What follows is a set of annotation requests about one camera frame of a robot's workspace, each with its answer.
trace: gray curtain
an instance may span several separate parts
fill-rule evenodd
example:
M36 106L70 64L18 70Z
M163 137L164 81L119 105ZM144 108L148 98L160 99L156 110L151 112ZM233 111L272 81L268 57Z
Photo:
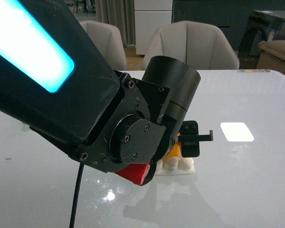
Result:
M123 45L135 45L134 0L95 0L97 21L119 28Z

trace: black cable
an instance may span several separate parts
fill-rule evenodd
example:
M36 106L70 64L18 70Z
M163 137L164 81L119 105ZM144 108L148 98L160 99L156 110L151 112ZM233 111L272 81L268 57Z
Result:
M75 186L75 192L74 192L74 198L73 198L73 205L72 205L72 213L71 213L71 220L70 220L70 226L69 228L74 228L75 224L75 217L76 217L76 210L77 210L77 203L78 203L78 195L80 190L80 183L81 183L81 177L82 173L84 171L84 164L80 164L77 180L76 180L76 186Z

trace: yellow object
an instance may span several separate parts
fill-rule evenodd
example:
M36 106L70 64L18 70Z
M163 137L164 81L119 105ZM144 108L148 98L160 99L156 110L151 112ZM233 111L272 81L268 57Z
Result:
M167 158L169 157L178 157L181 152L181 144L180 142L175 143L172 151L167 155Z

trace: white cabinet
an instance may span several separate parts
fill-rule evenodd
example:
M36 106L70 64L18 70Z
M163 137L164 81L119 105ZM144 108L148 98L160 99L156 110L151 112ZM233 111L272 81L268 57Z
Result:
M154 31L171 24L173 0L135 0L136 54L145 55Z

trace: chair backrest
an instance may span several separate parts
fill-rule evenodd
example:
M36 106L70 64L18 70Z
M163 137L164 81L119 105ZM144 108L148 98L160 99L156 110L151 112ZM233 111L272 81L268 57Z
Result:
M142 69L153 56L181 60L194 69L238 69L239 60L224 33L216 26L180 21L158 28L147 49Z
M113 70L127 70L124 46L116 26L93 20L80 24Z

